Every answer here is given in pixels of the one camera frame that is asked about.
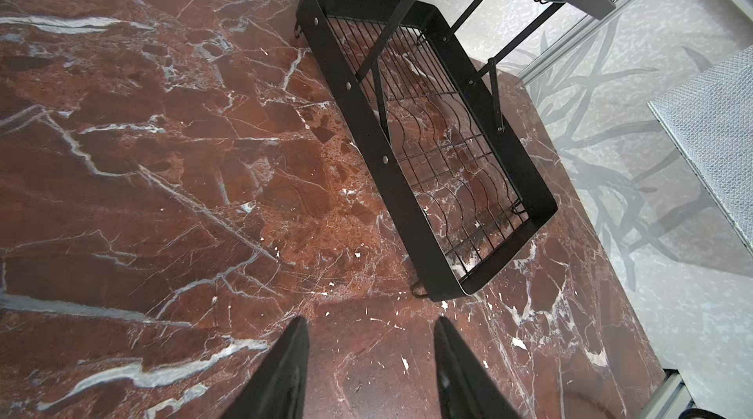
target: white speck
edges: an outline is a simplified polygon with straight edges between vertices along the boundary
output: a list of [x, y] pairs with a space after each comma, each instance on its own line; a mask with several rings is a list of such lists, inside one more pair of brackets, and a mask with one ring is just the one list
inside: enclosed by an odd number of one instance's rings
[[528, 350], [528, 348], [526, 347], [526, 345], [522, 343], [522, 340], [518, 339], [517, 337], [513, 337], [513, 345], [515, 347], [519, 347], [519, 348], [521, 348], [523, 350]]
[[589, 352], [589, 350], [586, 349], [586, 357], [588, 357], [593, 365], [600, 367], [606, 367], [609, 365], [607, 361], [607, 352], [604, 350], [604, 348], [602, 348], [602, 351], [599, 353]]

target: metal wire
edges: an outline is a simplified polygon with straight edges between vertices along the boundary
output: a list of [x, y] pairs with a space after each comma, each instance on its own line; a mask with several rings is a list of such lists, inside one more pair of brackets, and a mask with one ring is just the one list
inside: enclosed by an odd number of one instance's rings
[[[330, 17], [357, 70], [383, 24]], [[391, 146], [448, 263], [462, 279], [528, 219], [484, 135], [419, 29], [400, 26], [378, 63]], [[377, 112], [373, 75], [362, 90]]]

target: red marble countertop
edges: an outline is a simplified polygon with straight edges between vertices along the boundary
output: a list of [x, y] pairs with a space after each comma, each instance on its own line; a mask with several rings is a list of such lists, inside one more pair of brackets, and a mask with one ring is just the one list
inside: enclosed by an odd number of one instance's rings
[[0, 0], [0, 415], [218, 417], [300, 314], [307, 417], [438, 417], [439, 315], [524, 417], [635, 416], [664, 373], [522, 85], [560, 210], [415, 299], [296, 3]]

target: black metal frame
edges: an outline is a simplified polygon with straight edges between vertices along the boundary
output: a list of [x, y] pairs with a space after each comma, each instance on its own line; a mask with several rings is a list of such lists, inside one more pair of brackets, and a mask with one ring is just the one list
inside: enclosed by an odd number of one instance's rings
[[302, 417], [308, 364], [309, 330], [306, 318], [298, 316], [287, 325], [222, 419]]
[[[451, 33], [447, 21], [433, 5], [415, 1], [330, 0], [327, 3], [327, 0], [300, 0], [296, 19], [380, 190], [419, 281], [430, 299], [440, 301], [470, 295], [482, 288], [554, 215], [557, 203], [520, 140], [500, 113], [498, 95], [493, 97], [481, 81], [472, 81], [477, 71]], [[349, 63], [327, 17], [384, 25], [360, 67]], [[460, 279], [456, 278], [447, 263], [445, 253], [390, 145], [384, 97], [380, 97], [382, 91], [377, 58], [393, 33], [404, 27], [420, 31], [420, 36], [431, 47], [517, 195], [512, 212], [527, 215], [527, 219], [522, 220], [501, 245], [496, 246], [481, 263]], [[361, 87], [368, 71], [372, 72], [372, 79], [377, 78], [376, 83], [379, 83], [375, 84], [375, 89], [380, 89], [376, 99], [380, 119], [375, 117]]]

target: black metal dish rack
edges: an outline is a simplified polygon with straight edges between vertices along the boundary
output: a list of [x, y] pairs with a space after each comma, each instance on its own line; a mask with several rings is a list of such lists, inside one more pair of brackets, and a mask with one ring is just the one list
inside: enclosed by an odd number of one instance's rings
[[416, 0], [300, 0], [296, 19], [418, 273], [413, 293], [478, 291], [557, 211], [500, 110], [494, 58], [476, 71]]

